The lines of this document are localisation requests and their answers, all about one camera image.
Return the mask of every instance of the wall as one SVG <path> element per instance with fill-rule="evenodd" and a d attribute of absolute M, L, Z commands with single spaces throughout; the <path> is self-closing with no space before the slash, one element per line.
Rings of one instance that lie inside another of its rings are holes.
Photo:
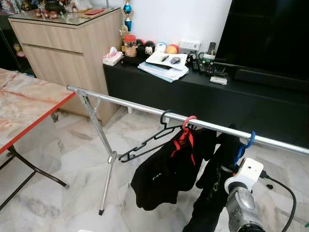
<path fill-rule="evenodd" d="M 132 0 L 132 34 L 137 38 L 178 44 L 181 38 L 202 41 L 201 51 L 210 42 L 218 47 L 232 0 Z M 105 0 L 92 0 L 105 5 Z M 123 7 L 124 0 L 109 0 Z"/>

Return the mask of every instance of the paper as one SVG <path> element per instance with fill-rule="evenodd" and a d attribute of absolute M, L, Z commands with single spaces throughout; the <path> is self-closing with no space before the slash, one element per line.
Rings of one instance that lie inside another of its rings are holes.
<path fill-rule="evenodd" d="M 172 64 L 170 61 L 178 57 L 180 59 L 180 62 L 178 64 Z M 162 52 L 154 52 L 151 56 L 146 59 L 147 63 L 153 63 L 153 64 L 161 64 L 161 65 L 166 65 L 178 70 L 184 70 L 187 67 L 185 66 L 185 61 L 187 59 L 187 54 L 167 54 L 167 53 L 162 53 Z"/>
<path fill-rule="evenodd" d="M 146 62 L 139 64 L 138 68 L 168 82 L 178 80 L 189 72 L 189 69 L 187 67 L 184 67 L 183 70 L 178 70 L 174 68 L 164 69 Z"/>

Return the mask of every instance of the clothes drying rack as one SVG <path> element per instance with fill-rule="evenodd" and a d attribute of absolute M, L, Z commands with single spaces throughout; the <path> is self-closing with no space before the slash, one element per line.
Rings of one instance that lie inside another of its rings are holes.
<path fill-rule="evenodd" d="M 137 109 L 140 111 L 144 111 L 147 113 L 151 113 L 154 115 L 162 115 L 162 113 L 164 112 L 163 110 L 159 110 L 156 108 L 152 108 L 146 105 L 142 105 L 142 104 L 137 104 L 134 102 L 130 102 L 130 101 L 125 101 L 119 98 L 114 98 L 111 96 L 107 96 L 104 94 L 100 94 L 100 93 L 95 93 L 92 91 L 89 91 L 87 89 L 83 89 L 83 88 L 78 88 L 78 87 L 73 87 L 73 86 L 67 86 L 67 89 L 70 91 L 74 91 L 80 98 L 80 100 L 82 101 L 83 105 L 85 106 L 90 119 L 103 143 L 103 145 L 105 146 L 107 153 L 108 153 L 108 160 L 107 163 L 109 165 L 109 170 L 108 170 L 108 175 L 106 177 L 106 182 L 105 182 L 105 188 L 104 188 L 104 193 L 103 193 L 103 197 L 102 197 L 102 202 L 101 202 L 101 206 L 99 209 L 99 215 L 102 215 L 104 212 L 104 204 L 105 204 L 105 199 L 107 196 L 107 192 L 108 192 L 108 186 L 109 186 L 109 182 L 110 182 L 110 178 L 111 178 L 111 172 L 112 172 L 112 166 L 115 162 L 115 160 L 118 158 L 118 154 L 116 151 L 113 151 L 105 134 L 104 131 L 102 129 L 102 126 L 100 125 L 98 118 L 96 116 L 96 112 L 98 110 L 98 107 L 100 105 L 101 101 L 106 101 L 106 102 L 112 102 L 118 105 L 123 105 L 132 109 Z M 93 107 L 90 100 L 89 100 L 89 96 L 94 97 L 95 99 L 97 99 L 95 106 Z M 164 117 L 166 118 L 172 118 L 181 122 L 184 122 L 187 117 L 186 116 L 182 116 L 179 114 L 175 114 L 175 113 L 166 113 L 164 115 Z M 223 132 L 226 134 L 230 134 L 230 135 L 234 135 L 237 136 L 239 138 L 244 138 L 244 139 L 250 139 L 251 138 L 251 134 L 250 133 L 246 133 L 246 132 L 242 132 L 239 130 L 234 130 L 231 128 L 227 128 L 227 127 L 222 127 L 219 125 L 215 125 L 209 122 L 205 122 L 205 121 L 201 121 L 198 119 L 192 119 L 190 120 L 190 124 L 195 125 L 195 126 L 199 126 L 199 127 L 204 127 L 210 130 L 214 130 L 214 131 L 219 131 L 219 132 Z M 259 143 L 259 144 L 264 144 L 264 145 L 269 145 L 269 146 L 273 146 L 273 147 L 277 147 L 277 148 L 281 148 L 281 149 L 285 149 L 288 151 L 293 151 L 293 152 L 297 152 L 300 154 L 304 154 L 304 155 L 309 155 L 309 149 L 306 149 L 304 147 L 300 147 L 300 146 L 295 146 L 292 144 L 287 144 L 287 143 L 283 143 L 280 141 L 276 141 L 276 140 L 272 140 L 272 139 L 268 139 L 265 137 L 261 137 L 261 136 L 255 136 L 255 143 Z"/>

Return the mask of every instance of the cabinet drawer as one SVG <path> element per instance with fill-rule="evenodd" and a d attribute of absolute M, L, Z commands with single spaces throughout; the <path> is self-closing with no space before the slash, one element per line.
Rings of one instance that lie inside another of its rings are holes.
<path fill-rule="evenodd" d="M 76 29 L 14 21 L 11 24 L 23 44 L 83 52 Z"/>

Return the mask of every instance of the ball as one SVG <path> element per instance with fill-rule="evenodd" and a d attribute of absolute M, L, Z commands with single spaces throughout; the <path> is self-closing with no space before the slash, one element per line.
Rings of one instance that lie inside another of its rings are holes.
<path fill-rule="evenodd" d="M 131 11 L 132 11 L 132 7 L 130 5 L 125 5 L 124 11 L 125 11 L 126 14 L 130 14 Z"/>
<path fill-rule="evenodd" d="M 177 45 L 175 44 L 170 44 L 167 48 L 165 53 L 169 53 L 169 54 L 178 54 L 179 52 L 179 48 Z"/>

